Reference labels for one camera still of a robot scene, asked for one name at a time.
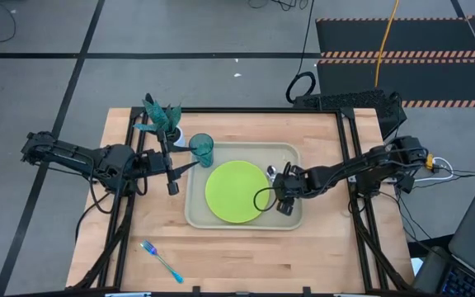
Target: wooden tabletop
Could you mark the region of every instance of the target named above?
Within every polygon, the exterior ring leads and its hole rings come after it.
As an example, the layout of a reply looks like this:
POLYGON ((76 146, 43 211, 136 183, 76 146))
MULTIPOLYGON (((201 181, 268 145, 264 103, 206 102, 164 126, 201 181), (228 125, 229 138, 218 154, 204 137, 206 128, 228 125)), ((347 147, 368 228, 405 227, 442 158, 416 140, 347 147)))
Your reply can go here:
MULTIPOLYGON (((110 109, 101 146, 124 143, 129 111, 110 109)), ((355 116, 363 152, 382 144, 374 110, 355 110, 355 116)), ((345 127, 351 144, 347 121, 345 127)), ((205 132, 215 141, 289 143, 301 153, 302 167, 342 161, 334 115, 185 113, 181 128, 186 140, 205 132)), ((150 148, 160 150, 157 140, 147 136, 145 149, 150 148)), ((354 156, 352 147, 350 156, 354 156)), ((175 153, 172 158, 178 167, 188 163, 190 155, 175 153)), ((184 174, 178 181, 181 192, 169 196, 166 177, 151 177, 148 194, 136 197, 122 290, 191 291, 192 286, 200 285, 204 292, 299 293, 303 286, 310 286, 313 293, 364 292, 345 181, 303 203, 299 228, 265 231, 190 226, 184 216, 186 180, 184 174), (183 284, 177 284, 165 267, 139 246, 144 239, 184 277, 183 284)), ((95 191, 98 196, 103 193, 99 186, 95 191)), ((381 191, 393 195, 392 187, 383 186, 381 191)), ((91 204, 89 196, 86 207, 91 204)), ((111 200, 102 204, 108 209, 111 200)), ((411 282, 412 265, 397 204, 389 197, 377 196, 374 212, 385 255, 411 282)), ((67 285, 78 282, 102 252, 108 223, 109 216, 96 210, 83 220, 67 285)), ((368 258, 373 286, 378 287, 369 249, 368 258)), ((112 284, 115 264, 116 255, 111 259, 108 284, 112 284)))

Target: lime green plate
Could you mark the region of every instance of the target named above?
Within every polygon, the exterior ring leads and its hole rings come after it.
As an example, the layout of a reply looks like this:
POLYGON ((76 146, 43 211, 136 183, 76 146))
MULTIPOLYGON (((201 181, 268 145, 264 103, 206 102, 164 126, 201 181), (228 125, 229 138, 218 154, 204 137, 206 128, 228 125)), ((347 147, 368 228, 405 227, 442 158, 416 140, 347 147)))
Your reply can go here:
MULTIPOLYGON (((245 223, 260 215, 253 198, 268 186, 269 181, 258 166, 245 161, 226 162, 215 168, 206 182, 206 203, 218 218, 234 224, 245 223)), ((258 194, 259 208, 264 209, 268 202, 269 191, 258 194)))

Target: plastic cup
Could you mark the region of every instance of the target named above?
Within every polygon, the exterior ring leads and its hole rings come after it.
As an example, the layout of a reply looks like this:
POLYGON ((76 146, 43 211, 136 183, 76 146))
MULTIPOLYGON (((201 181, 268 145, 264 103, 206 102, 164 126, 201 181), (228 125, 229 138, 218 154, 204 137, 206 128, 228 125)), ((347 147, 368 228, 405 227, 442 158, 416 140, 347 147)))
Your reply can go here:
POLYGON ((214 163, 214 140, 205 133, 195 134, 189 142, 195 159, 201 167, 210 167, 214 163))

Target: blue fork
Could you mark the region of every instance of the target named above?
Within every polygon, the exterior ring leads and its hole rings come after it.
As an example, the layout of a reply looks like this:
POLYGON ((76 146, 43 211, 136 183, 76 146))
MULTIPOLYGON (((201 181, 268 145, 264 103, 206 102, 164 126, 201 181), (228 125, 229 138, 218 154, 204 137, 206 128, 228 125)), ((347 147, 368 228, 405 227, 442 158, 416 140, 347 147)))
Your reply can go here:
POLYGON ((182 277, 177 272, 175 272, 166 263, 166 261, 164 261, 164 259, 161 258, 161 256, 157 253, 157 249, 151 243, 149 243, 148 240, 144 240, 142 243, 140 243, 140 246, 143 247, 143 249, 145 249, 146 251, 148 251, 150 255, 154 255, 170 271, 173 277, 175 277, 175 280, 179 284, 182 284, 182 281, 183 281, 182 277))

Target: plastic tray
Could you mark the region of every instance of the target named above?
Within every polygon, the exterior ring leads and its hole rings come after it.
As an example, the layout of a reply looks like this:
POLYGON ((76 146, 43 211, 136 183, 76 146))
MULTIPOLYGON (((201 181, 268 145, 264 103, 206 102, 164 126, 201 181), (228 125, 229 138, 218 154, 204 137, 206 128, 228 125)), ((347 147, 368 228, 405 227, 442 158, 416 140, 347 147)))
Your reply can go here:
MULTIPOLYGON (((283 171, 285 164, 300 164, 298 150, 284 143, 243 143, 219 142, 214 144, 214 164, 208 168, 194 166, 188 172, 186 188, 185 217, 188 223, 200 229, 265 229, 292 230, 302 221, 302 201, 294 201, 293 214, 287 216, 278 212, 275 207, 260 214, 257 218, 244 224, 231 224, 215 216, 206 204, 205 186, 210 174, 219 165, 228 161, 242 160, 258 166, 263 172, 269 165, 278 172, 283 171)), ((275 199, 274 191, 270 191, 269 203, 275 199)))

